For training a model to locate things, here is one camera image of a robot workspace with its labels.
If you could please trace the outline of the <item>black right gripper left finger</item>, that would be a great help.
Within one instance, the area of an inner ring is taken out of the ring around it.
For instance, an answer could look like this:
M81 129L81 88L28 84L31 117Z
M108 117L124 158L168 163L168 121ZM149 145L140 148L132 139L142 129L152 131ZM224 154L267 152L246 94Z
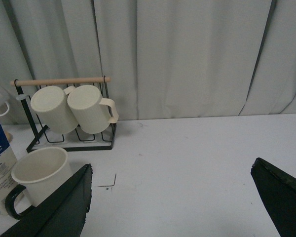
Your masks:
M8 214L18 222L2 237L78 237L92 199L92 166L85 164L37 207L17 213L14 202L26 189L17 185L6 197Z

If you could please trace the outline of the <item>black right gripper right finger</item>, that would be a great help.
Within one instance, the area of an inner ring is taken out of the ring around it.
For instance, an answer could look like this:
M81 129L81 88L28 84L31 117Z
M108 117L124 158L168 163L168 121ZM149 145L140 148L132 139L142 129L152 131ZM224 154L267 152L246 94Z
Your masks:
M255 160L251 176L279 235L296 237L296 178L262 158Z

